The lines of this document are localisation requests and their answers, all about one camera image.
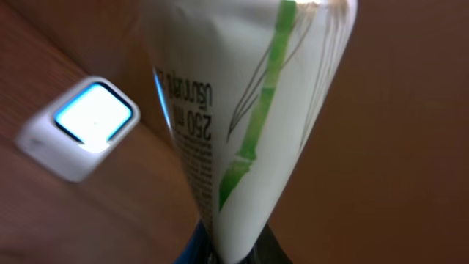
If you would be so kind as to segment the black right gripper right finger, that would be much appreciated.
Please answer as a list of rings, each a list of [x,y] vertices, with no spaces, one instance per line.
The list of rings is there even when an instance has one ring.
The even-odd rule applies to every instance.
[[[281,248],[270,226],[266,224],[257,238],[254,247],[241,263],[292,264],[292,261]]]

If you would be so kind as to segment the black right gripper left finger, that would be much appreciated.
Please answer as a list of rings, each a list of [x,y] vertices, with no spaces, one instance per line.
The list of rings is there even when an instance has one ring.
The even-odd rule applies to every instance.
[[[200,221],[174,264],[219,264],[209,233]]]

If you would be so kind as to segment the white tube gold cap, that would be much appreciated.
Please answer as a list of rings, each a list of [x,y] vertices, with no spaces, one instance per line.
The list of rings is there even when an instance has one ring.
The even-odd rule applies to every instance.
[[[141,3],[171,139],[220,263],[253,251],[347,47],[356,1]]]

